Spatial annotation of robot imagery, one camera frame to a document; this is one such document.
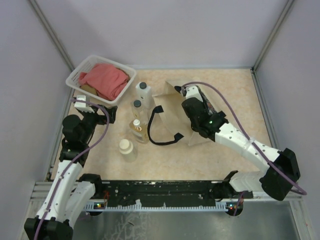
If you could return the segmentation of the cream bottle round cap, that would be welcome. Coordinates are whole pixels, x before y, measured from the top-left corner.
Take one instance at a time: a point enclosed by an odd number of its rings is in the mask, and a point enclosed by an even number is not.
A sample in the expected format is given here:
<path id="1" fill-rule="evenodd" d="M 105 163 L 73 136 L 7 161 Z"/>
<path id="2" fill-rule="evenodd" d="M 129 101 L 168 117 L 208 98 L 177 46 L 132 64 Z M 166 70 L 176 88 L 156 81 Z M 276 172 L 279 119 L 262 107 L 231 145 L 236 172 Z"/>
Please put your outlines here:
<path id="1" fill-rule="evenodd" d="M 132 163 L 137 159 L 137 151 L 130 140 L 122 139 L 118 147 L 120 154 L 126 162 Z"/>

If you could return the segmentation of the white bottle grey cap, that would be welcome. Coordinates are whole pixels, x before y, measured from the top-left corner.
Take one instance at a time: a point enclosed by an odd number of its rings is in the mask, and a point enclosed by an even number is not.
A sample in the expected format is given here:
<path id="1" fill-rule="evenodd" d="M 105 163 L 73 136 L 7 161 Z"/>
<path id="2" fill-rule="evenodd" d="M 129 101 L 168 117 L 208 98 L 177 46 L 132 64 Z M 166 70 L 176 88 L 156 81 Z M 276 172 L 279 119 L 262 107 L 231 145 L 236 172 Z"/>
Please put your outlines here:
<path id="1" fill-rule="evenodd" d="M 145 108 L 151 109 L 154 104 L 154 100 L 152 97 L 152 88 L 147 85 L 146 82 L 139 82 L 135 86 L 136 94 L 138 99 L 144 105 Z"/>

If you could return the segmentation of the aluminium frame post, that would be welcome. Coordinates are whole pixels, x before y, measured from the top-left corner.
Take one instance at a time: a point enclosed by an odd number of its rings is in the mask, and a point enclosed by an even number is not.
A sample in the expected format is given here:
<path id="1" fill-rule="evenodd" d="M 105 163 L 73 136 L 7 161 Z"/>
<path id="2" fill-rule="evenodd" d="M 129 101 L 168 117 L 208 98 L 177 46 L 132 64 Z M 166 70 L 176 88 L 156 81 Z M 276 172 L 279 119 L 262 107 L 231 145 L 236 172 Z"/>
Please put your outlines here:
<path id="1" fill-rule="evenodd" d="M 254 65 L 251 68 L 251 73 L 255 74 L 259 67 L 261 66 L 264 58 L 266 57 L 267 53 L 269 52 L 273 42 L 275 41 L 281 27 L 283 26 L 284 22 L 286 21 L 286 19 L 288 18 L 289 14 L 291 13 L 294 4 L 295 4 L 295 0 L 287 0 L 283 10 L 281 11 L 279 18 L 277 19 L 272 31 L 270 32 L 265 44 L 263 45 L 263 48 L 260 52 L 260 54 L 258 55 Z"/>
<path id="2" fill-rule="evenodd" d="M 62 58 L 63 62 L 66 64 L 68 69 L 72 72 L 75 69 L 74 63 L 71 60 L 66 48 L 64 47 L 62 41 L 59 39 L 56 31 L 52 27 L 50 21 L 44 14 L 43 10 L 41 9 L 40 5 L 36 0 L 27 0 L 28 4 L 32 8 L 35 16 L 38 18 L 40 24 L 42 25 L 44 31 L 48 35 L 50 41 L 58 51 L 60 57 Z"/>

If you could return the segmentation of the aluminium frame post right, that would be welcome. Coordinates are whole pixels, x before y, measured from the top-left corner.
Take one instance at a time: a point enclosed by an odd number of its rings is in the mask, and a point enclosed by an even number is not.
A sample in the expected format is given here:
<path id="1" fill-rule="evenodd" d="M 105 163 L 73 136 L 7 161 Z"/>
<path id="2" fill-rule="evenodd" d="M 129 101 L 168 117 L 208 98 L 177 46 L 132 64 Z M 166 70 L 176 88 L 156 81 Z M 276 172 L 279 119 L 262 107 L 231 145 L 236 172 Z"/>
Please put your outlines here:
<path id="1" fill-rule="evenodd" d="M 289 14 L 291 13 L 294 4 L 295 4 L 295 0 L 287 0 L 283 10 L 281 11 L 279 18 L 277 19 L 272 31 L 270 32 L 265 44 L 263 45 L 263 48 L 260 52 L 260 54 L 258 55 L 254 65 L 251 68 L 251 73 L 255 74 L 259 67 L 261 66 L 264 58 L 266 57 L 267 53 L 269 52 L 273 42 L 275 41 L 281 27 L 283 26 L 284 22 L 286 21 L 286 19 L 288 18 Z"/>

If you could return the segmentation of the pink cloth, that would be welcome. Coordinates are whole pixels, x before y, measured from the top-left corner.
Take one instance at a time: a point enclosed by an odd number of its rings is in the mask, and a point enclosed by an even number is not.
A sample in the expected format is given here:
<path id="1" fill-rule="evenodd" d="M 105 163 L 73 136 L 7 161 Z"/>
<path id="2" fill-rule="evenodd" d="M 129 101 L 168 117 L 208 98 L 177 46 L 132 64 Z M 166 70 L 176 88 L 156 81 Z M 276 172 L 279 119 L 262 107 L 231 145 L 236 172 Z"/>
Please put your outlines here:
<path id="1" fill-rule="evenodd" d="M 89 72 L 80 73 L 78 83 L 80 88 L 89 85 L 96 89 L 96 96 L 114 101 L 129 80 L 129 75 L 120 68 L 108 63 L 97 63 Z"/>

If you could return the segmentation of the brown item in basket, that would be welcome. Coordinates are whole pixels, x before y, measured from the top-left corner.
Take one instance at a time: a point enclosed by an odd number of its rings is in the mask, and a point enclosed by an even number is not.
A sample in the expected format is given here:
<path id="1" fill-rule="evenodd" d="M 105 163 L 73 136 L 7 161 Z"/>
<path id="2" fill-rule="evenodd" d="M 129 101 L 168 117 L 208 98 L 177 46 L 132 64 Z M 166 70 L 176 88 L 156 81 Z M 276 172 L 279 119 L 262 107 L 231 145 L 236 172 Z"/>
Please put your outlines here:
<path id="1" fill-rule="evenodd" d="M 92 95 L 95 95 L 97 96 L 98 95 L 98 92 L 95 88 L 91 87 L 90 85 L 87 85 L 87 84 L 84 84 L 80 87 L 82 90 L 92 94 Z"/>

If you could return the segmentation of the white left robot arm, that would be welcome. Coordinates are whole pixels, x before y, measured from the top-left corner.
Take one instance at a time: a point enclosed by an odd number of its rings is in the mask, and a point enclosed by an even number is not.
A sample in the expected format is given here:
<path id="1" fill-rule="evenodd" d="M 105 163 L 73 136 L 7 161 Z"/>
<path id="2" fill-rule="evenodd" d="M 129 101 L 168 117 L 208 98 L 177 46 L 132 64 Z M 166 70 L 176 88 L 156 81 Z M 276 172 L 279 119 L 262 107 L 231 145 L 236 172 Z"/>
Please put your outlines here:
<path id="1" fill-rule="evenodd" d="M 35 217 L 27 218 L 24 230 L 30 240 L 70 240 L 75 223 L 90 198 L 103 195 L 104 186 L 98 174 L 81 171 L 90 150 L 96 126 L 108 127 L 116 120 L 117 107 L 86 103 L 83 116 L 66 116 L 62 121 L 62 149 L 57 173 L 41 208 Z"/>

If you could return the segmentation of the aluminium frame post left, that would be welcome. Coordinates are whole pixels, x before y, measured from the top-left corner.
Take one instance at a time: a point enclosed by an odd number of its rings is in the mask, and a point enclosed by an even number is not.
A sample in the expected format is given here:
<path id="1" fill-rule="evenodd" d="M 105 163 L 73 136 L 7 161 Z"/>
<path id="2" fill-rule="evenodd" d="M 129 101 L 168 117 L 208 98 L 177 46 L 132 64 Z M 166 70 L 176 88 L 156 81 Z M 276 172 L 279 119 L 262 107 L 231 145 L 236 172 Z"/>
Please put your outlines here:
<path id="1" fill-rule="evenodd" d="M 43 10 L 41 9 L 40 5 L 36 0 L 27 0 L 28 4 L 32 8 L 35 16 L 38 18 L 40 24 L 42 25 L 44 31 L 48 35 L 50 41 L 58 51 L 60 57 L 62 58 L 63 62 L 66 64 L 68 69 L 72 72 L 75 69 L 74 63 L 71 60 L 66 48 L 64 47 L 62 41 L 59 39 L 56 31 L 52 27 L 50 21 L 44 14 Z"/>

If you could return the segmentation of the cream canvas tote bag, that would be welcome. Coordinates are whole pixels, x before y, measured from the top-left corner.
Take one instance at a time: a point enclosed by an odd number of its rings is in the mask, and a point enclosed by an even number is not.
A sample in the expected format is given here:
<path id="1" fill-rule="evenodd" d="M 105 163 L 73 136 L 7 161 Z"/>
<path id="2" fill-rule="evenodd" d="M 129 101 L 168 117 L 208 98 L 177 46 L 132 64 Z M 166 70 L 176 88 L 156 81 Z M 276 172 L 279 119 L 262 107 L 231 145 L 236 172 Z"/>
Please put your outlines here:
<path id="1" fill-rule="evenodd" d="M 169 79 L 165 81 L 164 92 L 154 95 L 153 100 L 156 106 L 151 112 L 147 125 L 147 134 L 149 140 L 154 145 L 168 146 L 182 142 L 188 146 L 196 146 L 215 139 L 215 134 L 220 132 L 220 127 L 227 123 L 223 111 L 218 111 L 211 103 L 211 99 L 206 97 L 205 92 L 200 90 L 203 103 L 212 114 L 211 124 L 212 132 L 195 132 L 191 128 L 191 122 L 182 107 L 182 102 L 186 100 L 186 87 L 190 85 L 200 85 L 199 81 L 188 81 L 183 79 Z M 159 116 L 165 128 L 173 135 L 170 141 L 156 141 L 151 133 L 151 128 L 155 116 Z"/>

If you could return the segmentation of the clear bottle grey cap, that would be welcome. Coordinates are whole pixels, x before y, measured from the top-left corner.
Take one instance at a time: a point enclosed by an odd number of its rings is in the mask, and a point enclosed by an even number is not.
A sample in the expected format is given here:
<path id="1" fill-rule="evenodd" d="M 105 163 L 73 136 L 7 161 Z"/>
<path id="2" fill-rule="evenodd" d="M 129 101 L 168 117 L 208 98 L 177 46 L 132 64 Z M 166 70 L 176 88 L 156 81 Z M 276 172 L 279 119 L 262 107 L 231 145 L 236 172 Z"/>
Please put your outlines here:
<path id="1" fill-rule="evenodd" d="M 138 99 L 131 103 L 131 110 L 134 120 L 139 120 L 142 124 L 147 125 L 149 122 L 148 111 Z"/>

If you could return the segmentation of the white plastic basket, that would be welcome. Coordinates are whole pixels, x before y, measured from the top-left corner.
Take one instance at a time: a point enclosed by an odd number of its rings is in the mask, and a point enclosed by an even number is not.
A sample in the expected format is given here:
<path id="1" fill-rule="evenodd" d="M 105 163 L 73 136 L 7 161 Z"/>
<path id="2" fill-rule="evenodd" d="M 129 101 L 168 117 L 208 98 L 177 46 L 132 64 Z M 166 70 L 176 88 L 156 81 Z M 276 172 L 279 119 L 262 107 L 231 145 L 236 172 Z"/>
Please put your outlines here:
<path id="1" fill-rule="evenodd" d="M 127 65 L 90 55 L 69 75 L 67 86 L 110 106 L 116 106 L 137 76 Z"/>

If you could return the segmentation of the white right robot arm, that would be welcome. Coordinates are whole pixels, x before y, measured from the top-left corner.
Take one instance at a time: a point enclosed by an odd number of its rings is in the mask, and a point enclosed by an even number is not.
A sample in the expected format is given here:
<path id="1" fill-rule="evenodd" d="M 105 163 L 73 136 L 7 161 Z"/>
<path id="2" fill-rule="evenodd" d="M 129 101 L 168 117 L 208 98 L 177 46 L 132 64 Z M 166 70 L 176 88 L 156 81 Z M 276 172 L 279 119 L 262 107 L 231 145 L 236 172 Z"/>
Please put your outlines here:
<path id="1" fill-rule="evenodd" d="M 293 187 L 289 181 L 296 183 L 301 176 L 296 154 L 292 150 L 285 148 L 281 151 L 247 139 L 226 119 L 223 111 L 211 111 L 195 97 L 184 100 L 181 106 L 191 128 L 201 137 L 231 148 L 259 169 L 236 172 L 223 185 L 227 197 L 235 198 L 244 191 L 264 191 L 275 200 L 284 200 Z"/>

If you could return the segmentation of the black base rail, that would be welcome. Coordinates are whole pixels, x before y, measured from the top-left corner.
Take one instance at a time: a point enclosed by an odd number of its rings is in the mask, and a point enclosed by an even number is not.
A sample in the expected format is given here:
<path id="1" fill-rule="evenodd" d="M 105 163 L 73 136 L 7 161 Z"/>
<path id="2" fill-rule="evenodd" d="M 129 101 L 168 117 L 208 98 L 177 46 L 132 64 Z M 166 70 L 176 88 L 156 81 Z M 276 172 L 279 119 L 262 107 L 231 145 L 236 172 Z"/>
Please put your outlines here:
<path id="1" fill-rule="evenodd" d="M 235 191 L 227 176 L 224 180 L 102 180 L 100 175 L 83 174 L 78 182 L 88 181 L 95 186 L 95 193 L 87 207 L 97 216 L 102 211 L 133 210 L 217 210 L 223 208 L 229 215 L 236 210 L 232 200 L 242 202 L 253 198 L 251 191 Z"/>

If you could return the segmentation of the amber liquid bottle white cap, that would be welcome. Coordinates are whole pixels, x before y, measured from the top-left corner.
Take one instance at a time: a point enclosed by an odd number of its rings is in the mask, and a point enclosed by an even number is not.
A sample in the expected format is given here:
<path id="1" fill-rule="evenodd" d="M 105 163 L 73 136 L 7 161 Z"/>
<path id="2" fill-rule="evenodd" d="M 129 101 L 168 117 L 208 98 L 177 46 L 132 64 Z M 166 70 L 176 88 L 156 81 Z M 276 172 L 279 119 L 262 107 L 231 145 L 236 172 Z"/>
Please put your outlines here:
<path id="1" fill-rule="evenodd" d="M 134 119 L 129 124 L 130 130 L 136 140 L 142 144 L 147 144 L 149 141 L 147 133 L 147 125 L 142 123 L 139 119 Z"/>

